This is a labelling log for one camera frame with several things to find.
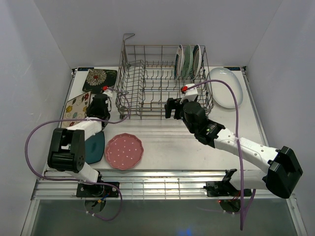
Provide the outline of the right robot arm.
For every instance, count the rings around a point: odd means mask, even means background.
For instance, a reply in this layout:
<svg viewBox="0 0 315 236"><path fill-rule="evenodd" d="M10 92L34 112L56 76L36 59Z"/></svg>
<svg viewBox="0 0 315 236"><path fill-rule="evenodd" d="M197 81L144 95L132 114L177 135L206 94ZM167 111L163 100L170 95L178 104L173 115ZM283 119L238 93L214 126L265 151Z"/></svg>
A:
<svg viewBox="0 0 315 236"><path fill-rule="evenodd" d="M288 199L300 177L302 168L294 151L286 146L281 149L257 144L236 135L222 124L207 118L205 110L196 101L168 98L165 117L183 121L187 129L202 144L227 151L242 158L258 169L241 172L225 171L221 181L208 181L205 185L208 196L234 196L244 193L251 196L253 189L268 190L274 195Z"/></svg>

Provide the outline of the green floral plate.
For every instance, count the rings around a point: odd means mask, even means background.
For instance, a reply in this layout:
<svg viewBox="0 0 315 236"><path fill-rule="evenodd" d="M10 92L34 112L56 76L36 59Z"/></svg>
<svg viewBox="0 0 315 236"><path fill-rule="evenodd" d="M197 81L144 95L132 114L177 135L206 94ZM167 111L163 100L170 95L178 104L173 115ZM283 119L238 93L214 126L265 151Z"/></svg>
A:
<svg viewBox="0 0 315 236"><path fill-rule="evenodd" d="M187 79L190 75L191 67L192 67L192 47L191 45L187 45L184 52L184 64L182 69L182 78Z"/></svg>

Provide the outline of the green red rimmed white plate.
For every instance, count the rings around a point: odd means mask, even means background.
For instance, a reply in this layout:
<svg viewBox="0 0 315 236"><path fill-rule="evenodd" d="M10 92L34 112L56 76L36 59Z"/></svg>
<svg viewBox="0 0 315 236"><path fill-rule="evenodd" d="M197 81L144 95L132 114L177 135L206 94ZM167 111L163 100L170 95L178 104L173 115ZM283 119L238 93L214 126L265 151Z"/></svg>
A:
<svg viewBox="0 0 315 236"><path fill-rule="evenodd" d="M202 62L202 53L200 46L198 44L195 45L193 49L193 63L192 63L192 73L191 73L191 79L194 80L200 71Z"/></svg>

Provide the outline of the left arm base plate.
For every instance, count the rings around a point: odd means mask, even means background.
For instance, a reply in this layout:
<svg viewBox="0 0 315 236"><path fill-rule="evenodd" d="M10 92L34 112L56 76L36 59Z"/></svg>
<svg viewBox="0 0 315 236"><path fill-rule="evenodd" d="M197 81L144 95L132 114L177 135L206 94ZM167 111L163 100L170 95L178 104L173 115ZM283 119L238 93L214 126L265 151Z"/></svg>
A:
<svg viewBox="0 0 315 236"><path fill-rule="evenodd" d="M106 182L107 184L115 187L120 187L119 182ZM76 197L79 198L102 198L102 197L115 198L119 196L116 188L108 185L88 185L79 183L77 186Z"/></svg>

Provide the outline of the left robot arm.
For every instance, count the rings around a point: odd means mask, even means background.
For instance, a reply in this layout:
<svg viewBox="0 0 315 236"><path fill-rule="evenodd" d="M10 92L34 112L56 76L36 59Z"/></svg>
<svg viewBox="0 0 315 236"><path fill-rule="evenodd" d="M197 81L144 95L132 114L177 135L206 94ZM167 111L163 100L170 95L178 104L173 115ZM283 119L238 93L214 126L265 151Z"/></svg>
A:
<svg viewBox="0 0 315 236"><path fill-rule="evenodd" d="M110 119L111 98L105 93L95 95L87 107L85 120L67 128L56 128L47 160L50 168L88 183L87 190L96 197L104 192L104 184L98 180L99 172L86 162L85 141L105 129Z"/></svg>

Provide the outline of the cream floral square plate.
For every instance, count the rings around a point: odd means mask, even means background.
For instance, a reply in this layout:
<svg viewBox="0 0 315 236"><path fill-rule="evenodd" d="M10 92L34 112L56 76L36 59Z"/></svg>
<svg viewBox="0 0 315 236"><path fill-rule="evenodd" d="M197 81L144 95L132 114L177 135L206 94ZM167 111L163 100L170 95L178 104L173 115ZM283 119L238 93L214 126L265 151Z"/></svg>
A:
<svg viewBox="0 0 315 236"><path fill-rule="evenodd" d="M86 117L87 107L90 104L91 92L83 93L67 101L61 122L61 128L67 128L78 124L80 121L65 121L66 119L84 119Z"/></svg>

